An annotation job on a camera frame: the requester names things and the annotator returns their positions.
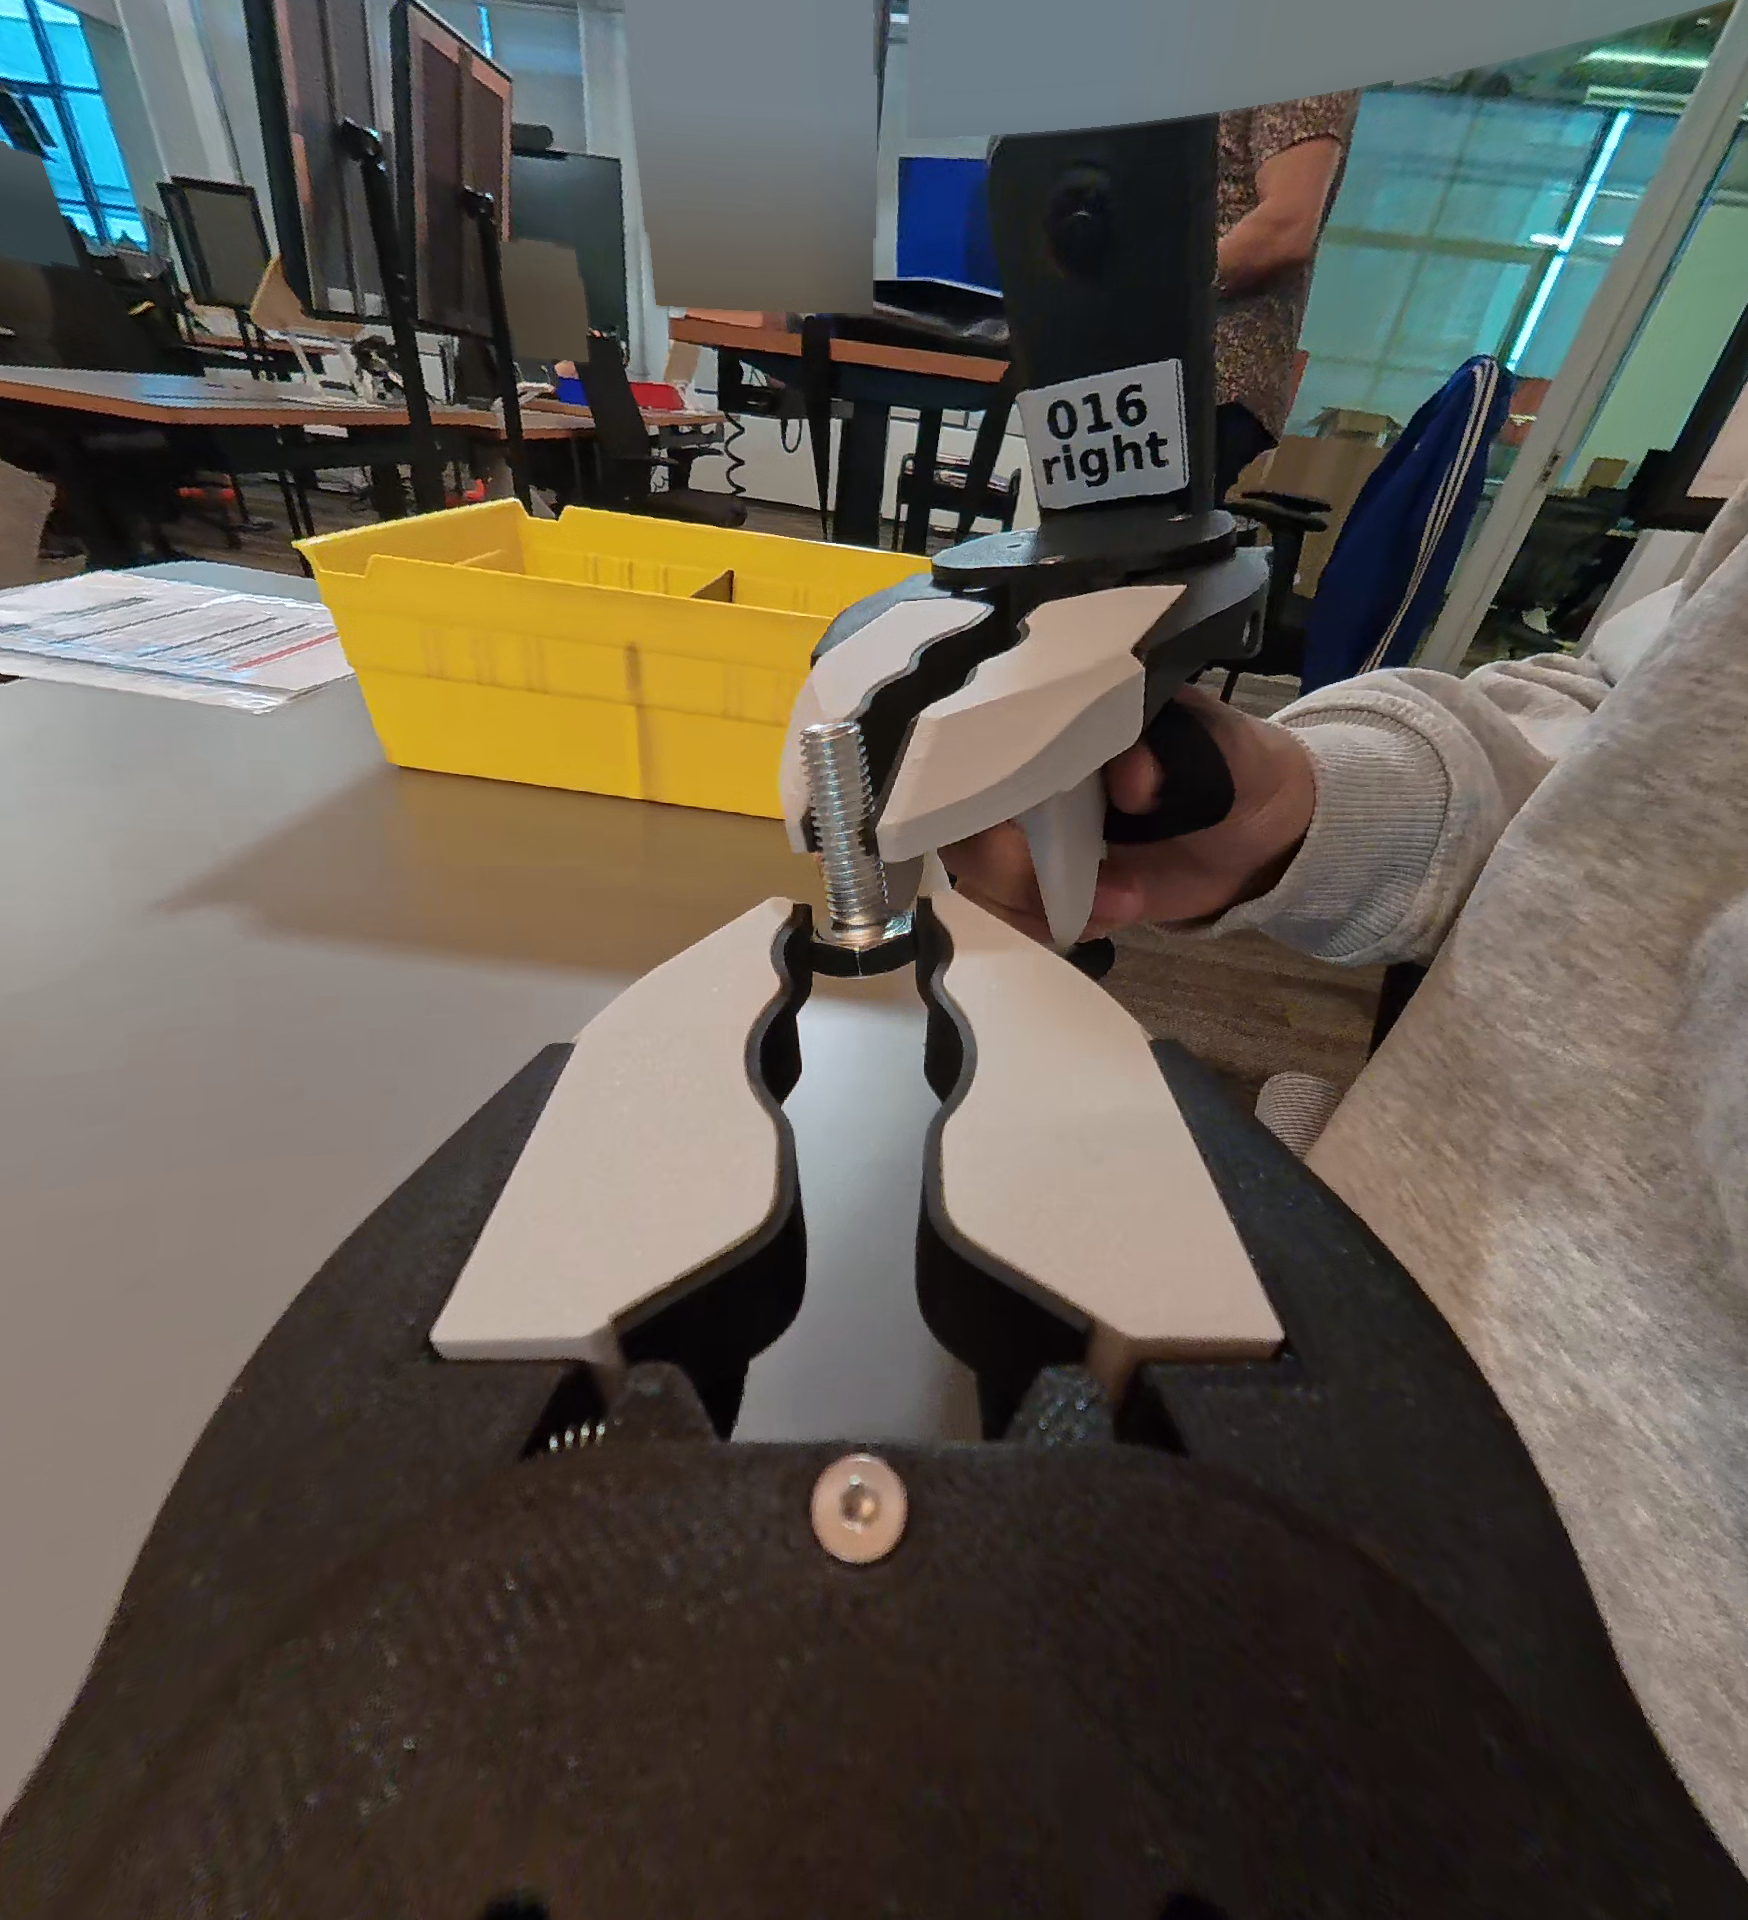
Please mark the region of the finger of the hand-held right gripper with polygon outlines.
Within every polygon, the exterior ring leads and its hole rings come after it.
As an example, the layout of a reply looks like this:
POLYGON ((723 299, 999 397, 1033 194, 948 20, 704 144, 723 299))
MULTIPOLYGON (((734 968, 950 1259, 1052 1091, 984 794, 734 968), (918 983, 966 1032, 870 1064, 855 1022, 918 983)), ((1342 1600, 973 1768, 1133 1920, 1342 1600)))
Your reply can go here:
POLYGON ((796 852, 818 854, 805 732, 860 732, 872 808, 866 852, 903 862, 1003 818, 995 721, 973 703, 976 672, 1003 653, 1003 611, 988 593, 945 591, 930 577, 882 587, 827 627, 803 681, 779 760, 779 796, 796 852))
POLYGON ((1019 639, 922 707, 886 781, 874 844, 902 862, 1075 789, 1143 728, 1140 647, 1184 584, 1103 587, 1033 608, 1019 639))

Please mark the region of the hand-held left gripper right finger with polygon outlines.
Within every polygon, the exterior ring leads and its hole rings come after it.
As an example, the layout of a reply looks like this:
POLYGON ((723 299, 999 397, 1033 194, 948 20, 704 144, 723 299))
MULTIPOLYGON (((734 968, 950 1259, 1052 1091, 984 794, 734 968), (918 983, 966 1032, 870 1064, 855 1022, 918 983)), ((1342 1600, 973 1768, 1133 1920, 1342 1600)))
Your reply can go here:
POLYGON ((1283 1328, 1146 1030, 962 897, 915 918, 929 1217, 1089 1351, 1275 1351, 1283 1328))

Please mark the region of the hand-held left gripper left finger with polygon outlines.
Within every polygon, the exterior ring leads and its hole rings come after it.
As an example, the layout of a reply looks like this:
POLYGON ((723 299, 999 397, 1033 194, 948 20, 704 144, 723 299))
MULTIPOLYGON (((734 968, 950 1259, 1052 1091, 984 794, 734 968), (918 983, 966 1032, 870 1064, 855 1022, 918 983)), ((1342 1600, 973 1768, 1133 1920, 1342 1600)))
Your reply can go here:
POLYGON ((439 1357, 620 1370, 640 1326, 796 1224, 810 929, 765 898, 581 1030, 436 1314, 439 1357))

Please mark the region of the metal bolt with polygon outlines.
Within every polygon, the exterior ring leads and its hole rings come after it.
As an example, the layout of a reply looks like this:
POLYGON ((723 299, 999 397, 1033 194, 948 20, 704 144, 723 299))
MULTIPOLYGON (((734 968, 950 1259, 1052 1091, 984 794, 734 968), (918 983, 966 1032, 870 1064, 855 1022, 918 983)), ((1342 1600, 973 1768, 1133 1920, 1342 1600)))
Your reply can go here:
POLYGON ((857 979, 898 970, 914 957, 914 906, 890 897, 872 837, 861 728, 847 719, 810 722, 800 732, 800 756, 825 908, 812 937, 814 970, 857 979))

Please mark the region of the person's right forearm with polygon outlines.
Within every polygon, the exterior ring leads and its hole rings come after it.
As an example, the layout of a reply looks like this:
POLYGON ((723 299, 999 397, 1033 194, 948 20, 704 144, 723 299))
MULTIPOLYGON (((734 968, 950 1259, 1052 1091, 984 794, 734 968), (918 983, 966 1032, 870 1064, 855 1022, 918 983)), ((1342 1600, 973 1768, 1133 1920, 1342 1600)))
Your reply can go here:
POLYGON ((1597 642, 1464 679, 1386 668, 1288 703, 1254 742, 1300 753, 1311 821, 1280 877, 1206 929, 1328 964, 1430 961, 1514 813, 1658 648, 1597 642))

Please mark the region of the grey desk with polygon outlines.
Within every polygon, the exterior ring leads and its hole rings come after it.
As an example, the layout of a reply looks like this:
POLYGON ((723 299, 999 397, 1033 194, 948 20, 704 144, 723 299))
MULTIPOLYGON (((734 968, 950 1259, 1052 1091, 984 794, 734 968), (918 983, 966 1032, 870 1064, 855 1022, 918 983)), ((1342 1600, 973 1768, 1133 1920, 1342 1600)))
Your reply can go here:
POLYGON ((0 1823, 151 1578, 187 1705, 515 1469, 561 1371, 396 1301, 629 980, 814 877, 775 821, 394 770, 266 714, 0 689, 0 1823))

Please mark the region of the black desk monitor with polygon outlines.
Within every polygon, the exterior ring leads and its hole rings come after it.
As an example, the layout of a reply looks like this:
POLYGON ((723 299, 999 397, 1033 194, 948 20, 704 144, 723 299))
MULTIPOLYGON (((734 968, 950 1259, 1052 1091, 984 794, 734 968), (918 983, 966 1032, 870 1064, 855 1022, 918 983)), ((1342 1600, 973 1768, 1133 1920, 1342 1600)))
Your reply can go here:
POLYGON ((515 146, 509 189, 511 241, 574 252, 589 327, 631 347, 620 161, 515 146))

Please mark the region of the person's right hand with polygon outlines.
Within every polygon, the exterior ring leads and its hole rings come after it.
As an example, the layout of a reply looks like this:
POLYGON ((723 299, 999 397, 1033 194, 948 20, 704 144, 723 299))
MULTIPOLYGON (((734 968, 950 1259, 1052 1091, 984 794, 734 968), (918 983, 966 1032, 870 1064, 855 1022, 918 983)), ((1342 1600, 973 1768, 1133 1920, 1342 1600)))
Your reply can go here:
MULTIPOLYGON (((1232 806, 1218 826, 1177 837, 1110 845, 1102 855, 1083 935, 1099 939, 1138 924, 1203 924, 1270 891, 1305 839, 1316 800, 1308 746, 1278 722, 1242 713, 1199 686, 1177 703, 1194 710, 1221 750, 1232 806)), ((1015 824, 939 852, 954 891, 1016 931, 1051 932, 1031 850, 1015 824)))

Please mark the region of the blue screen monitor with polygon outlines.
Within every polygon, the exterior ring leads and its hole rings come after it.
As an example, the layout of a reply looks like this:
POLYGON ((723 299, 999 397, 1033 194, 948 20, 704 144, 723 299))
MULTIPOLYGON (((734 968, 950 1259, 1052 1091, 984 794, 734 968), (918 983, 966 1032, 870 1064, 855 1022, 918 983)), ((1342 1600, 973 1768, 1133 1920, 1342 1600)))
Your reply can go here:
POLYGON ((933 279, 992 297, 1000 294, 984 156, 898 156, 893 267, 902 279, 933 279))

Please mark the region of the cardboard box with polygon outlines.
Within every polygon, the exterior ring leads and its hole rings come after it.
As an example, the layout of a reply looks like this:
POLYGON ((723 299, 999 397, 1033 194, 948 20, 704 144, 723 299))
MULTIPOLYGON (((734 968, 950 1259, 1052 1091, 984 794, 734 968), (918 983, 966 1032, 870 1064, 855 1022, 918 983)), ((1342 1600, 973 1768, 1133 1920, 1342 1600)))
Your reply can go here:
POLYGON ((1278 448, 1278 480, 1272 491, 1305 496, 1322 503, 1314 513, 1325 526, 1303 540, 1297 566, 1297 593, 1314 595, 1319 575, 1340 536, 1344 516, 1372 473, 1381 466, 1402 425, 1389 414, 1352 408, 1325 408, 1311 420, 1312 430, 1287 435, 1278 448))

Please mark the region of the black office chair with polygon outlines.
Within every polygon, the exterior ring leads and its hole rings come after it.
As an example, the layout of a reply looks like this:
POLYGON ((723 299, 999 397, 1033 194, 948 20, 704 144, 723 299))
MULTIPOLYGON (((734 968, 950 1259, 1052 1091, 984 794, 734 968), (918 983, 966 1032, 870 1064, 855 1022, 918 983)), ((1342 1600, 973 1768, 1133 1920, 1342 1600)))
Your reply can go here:
POLYGON ((1326 501, 1245 484, 1246 468, 1275 448, 1275 438, 1245 405, 1227 401, 1216 411, 1216 481, 1227 481, 1229 509, 1269 536, 1269 589, 1254 650, 1223 661, 1223 703, 1231 703, 1242 675, 1297 679, 1303 670, 1311 602, 1297 593, 1305 542, 1326 529, 1326 501))
POLYGON ((649 427, 616 337, 589 331, 587 354, 575 363, 575 379, 592 420, 597 473, 593 506, 721 529, 744 523, 739 496, 690 486, 694 461, 712 454, 716 444, 693 435, 668 438, 649 427))

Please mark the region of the wooden-top table black legs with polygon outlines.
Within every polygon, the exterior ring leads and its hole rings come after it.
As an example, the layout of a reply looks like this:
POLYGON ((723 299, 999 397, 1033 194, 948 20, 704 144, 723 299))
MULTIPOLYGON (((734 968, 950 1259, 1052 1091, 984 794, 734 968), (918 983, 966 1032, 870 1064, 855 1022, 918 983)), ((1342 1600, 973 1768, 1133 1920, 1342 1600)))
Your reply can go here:
POLYGON ((882 537, 900 468, 925 476, 948 420, 981 414, 1010 375, 1003 348, 875 342, 827 315, 686 311, 668 319, 668 342, 716 354, 723 411, 741 397, 744 368, 803 403, 827 533, 866 547, 882 537))

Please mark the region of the yellow plastic bin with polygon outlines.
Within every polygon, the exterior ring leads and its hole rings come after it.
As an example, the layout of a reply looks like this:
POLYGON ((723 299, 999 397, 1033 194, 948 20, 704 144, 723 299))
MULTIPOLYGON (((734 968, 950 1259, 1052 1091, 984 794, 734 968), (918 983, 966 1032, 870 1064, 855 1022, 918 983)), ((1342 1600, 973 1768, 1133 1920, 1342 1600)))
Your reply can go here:
POLYGON ((389 761, 775 820, 814 647, 905 552, 514 499, 299 542, 389 761))

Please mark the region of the blue jacket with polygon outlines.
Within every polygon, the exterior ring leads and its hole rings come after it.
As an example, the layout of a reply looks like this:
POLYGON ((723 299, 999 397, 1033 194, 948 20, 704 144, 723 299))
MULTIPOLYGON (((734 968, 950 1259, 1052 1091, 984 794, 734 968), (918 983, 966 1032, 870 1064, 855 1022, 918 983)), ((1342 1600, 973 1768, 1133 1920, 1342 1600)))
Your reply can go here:
POLYGON ((1311 595, 1303 693, 1412 665, 1484 497, 1510 394, 1495 357, 1470 357, 1361 486, 1311 595))

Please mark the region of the person's grey hoodie torso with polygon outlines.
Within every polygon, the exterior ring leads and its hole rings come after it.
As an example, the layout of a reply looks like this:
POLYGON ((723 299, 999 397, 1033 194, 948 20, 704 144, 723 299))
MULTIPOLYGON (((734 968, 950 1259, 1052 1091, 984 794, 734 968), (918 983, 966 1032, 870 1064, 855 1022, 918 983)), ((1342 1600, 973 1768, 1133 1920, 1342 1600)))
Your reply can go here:
POLYGON ((1311 1150, 1558 1503, 1748 1875, 1748 481, 1311 1150))

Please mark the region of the large monitor on stand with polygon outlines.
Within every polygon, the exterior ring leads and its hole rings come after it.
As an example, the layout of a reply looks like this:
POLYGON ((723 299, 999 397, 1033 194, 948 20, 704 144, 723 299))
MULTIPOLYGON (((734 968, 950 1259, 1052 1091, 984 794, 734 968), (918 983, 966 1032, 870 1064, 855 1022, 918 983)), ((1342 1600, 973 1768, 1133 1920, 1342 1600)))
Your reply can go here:
POLYGON ((376 130, 392 161, 390 4, 246 2, 241 16, 285 283, 313 317, 381 322, 381 259, 341 129, 376 130))
POLYGON ((412 317, 492 338, 483 241, 509 233, 511 76, 419 2, 392 6, 390 73, 412 317))

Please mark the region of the laminated paper sheet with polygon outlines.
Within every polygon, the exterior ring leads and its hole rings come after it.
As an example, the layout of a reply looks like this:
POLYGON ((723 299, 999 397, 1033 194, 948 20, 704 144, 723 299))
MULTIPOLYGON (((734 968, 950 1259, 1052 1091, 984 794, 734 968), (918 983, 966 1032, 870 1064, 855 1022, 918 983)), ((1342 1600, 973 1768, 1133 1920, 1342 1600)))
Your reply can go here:
POLYGON ((112 570, 0 587, 0 677, 261 713, 354 670, 315 599, 112 570))

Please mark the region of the long wooden-top table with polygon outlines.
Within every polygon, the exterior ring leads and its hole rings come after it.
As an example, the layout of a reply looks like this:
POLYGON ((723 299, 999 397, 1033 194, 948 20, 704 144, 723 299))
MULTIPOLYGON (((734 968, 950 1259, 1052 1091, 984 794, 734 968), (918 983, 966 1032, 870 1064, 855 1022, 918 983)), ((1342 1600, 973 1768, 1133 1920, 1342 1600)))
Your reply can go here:
POLYGON ((206 377, 3 365, 0 407, 42 414, 42 430, 68 457, 83 453, 83 441, 105 420, 109 427, 209 437, 215 451, 202 453, 199 463, 230 473, 360 468, 373 473, 374 509, 382 518, 408 509, 398 491, 400 473, 407 476, 410 508, 439 511, 446 501, 444 468, 466 461, 477 444, 501 447, 511 488, 523 503, 532 501, 533 480, 527 444, 592 444, 592 454, 574 453, 581 499, 603 499, 623 513, 712 526, 744 521, 736 496, 655 486, 657 473, 675 476, 679 461, 708 454, 704 444, 675 444, 667 435, 715 427, 721 416, 712 413, 646 413, 629 403, 623 408, 612 405, 606 416, 597 416, 574 407, 530 405, 518 418, 507 418, 493 407, 430 408, 417 397, 396 405, 351 401, 305 383, 249 377, 215 383, 206 377))

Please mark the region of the small black monitor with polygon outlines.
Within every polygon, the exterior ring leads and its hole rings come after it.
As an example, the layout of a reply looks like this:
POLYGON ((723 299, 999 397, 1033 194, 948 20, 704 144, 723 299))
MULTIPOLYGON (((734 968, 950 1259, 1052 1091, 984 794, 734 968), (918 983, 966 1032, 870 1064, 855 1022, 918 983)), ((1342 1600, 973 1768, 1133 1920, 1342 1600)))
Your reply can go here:
POLYGON ((156 194, 191 299, 249 314, 274 255, 255 189, 180 176, 156 194))

